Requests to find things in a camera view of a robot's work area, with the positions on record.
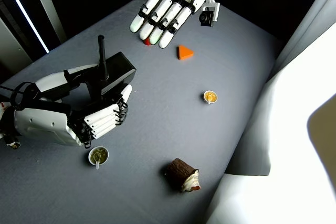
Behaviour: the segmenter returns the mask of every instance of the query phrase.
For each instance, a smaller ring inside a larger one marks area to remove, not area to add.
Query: gray table
[[[0,145],[1,223],[201,221],[271,70],[279,42],[221,7],[213,28],[201,27],[198,13],[167,48],[146,46],[129,31],[144,2],[134,0],[4,83],[15,87],[96,63],[99,34],[105,36],[107,56],[122,51],[137,68],[127,120],[92,142],[110,152],[99,170],[88,164],[84,147],[24,138],[16,151]],[[179,44],[193,49],[194,58],[179,61]],[[210,106],[201,98],[209,89],[219,97]],[[85,95],[82,92],[77,92],[78,99]],[[200,170],[201,190],[180,194],[170,189],[161,171],[176,157]]]

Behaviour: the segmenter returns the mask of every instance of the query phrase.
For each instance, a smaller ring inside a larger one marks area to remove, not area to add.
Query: small bowl
[[[203,94],[203,99],[204,99],[204,101],[205,101],[207,104],[209,104],[209,101],[208,101],[208,100],[206,99],[206,97],[205,97],[205,94],[208,93],[208,92],[212,92],[212,93],[214,93],[214,94],[216,95],[216,100],[215,100],[214,102],[210,102],[210,104],[217,102],[217,101],[218,101],[218,95],[216,94],[216,92],[214,92],[214,91],[212,91],[212,90],[207,90],[207,91],[204,92],[204,94]]]
[[[101,163],[101,162],[99,161],[99,166],[101,166],[101,165],[105,164],[106,161],[109,159],[109,151],[108,151],[104,146],[97,146],[97,147],[93,148],[92,150],[90,150],[88,158],[89,158],[89,162],[90,162],[91,165],[96,165],[96,163],[93,162],[93,160],[94,160],[94,159],[93,159],[93,153],[94,153],[95,150],[97,150],[97,149],[103,149],[102,152],[105,151],[105,152],[107,153],[107,158],[106,158],[106,160],[105,160],[103,163]]]

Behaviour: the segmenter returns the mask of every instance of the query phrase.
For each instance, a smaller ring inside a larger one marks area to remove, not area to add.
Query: robotic hand
[[[130,30],[136,33],[141,28],[142,40],[149,37],[152,45],[160,41],[159,46],[165,48],[190,14],[202,7],[201,24],[212,26],[217,21],[219,6],[214,0],[148,0],[141,6]]]
[[[99,35],[98,66],[81,66],[53,73],[35,83],[23,82],[9,101],[0,103],[0,138],[8,146],[18,148],[20,143],[15,136],[24,135],[89,148],[92,140],[124,122],[132,91],[129,83],[136,69],[121,52],[105,60],[103,39]],[[17,93],[28,83],[17,104]],[[60,99],[81,83],[87,85],[91,103],[74,110]]]

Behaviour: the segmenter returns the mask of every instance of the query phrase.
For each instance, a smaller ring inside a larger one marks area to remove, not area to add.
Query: orange triangular prism
[[[194,56],[194,51],[183,45],[179,45],[178,56],[179,60],[189,59]]]

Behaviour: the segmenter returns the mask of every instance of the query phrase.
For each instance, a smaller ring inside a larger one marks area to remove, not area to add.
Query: white led light
[[[40,43],[41,43],[41,45],[43,46],[44,50],[46,51],[46,53],[49,53],[49,50],[48,50],[46,44],[44,44],[44,42],[43,42],[43,40],[42,40],[40,34],[38,34],[38,32],[37,32],[37,30],[36,30],[36,28],[35,28],[33,22],[30,20],[30,18],[29,18],[29,16],[28,16],[27,12],[26,12],[26,10],[23,8],[23,6],[22,6],[20,0],[15,0],[15,1],[16,1],[17,5],[19,6],[21,12],[22,12],[23,15],[25,16],[26,20],[27,20],[28,23],[30,24],[32,30],[34,31],[36,37],[37,37],[38,40],[40,41]]]

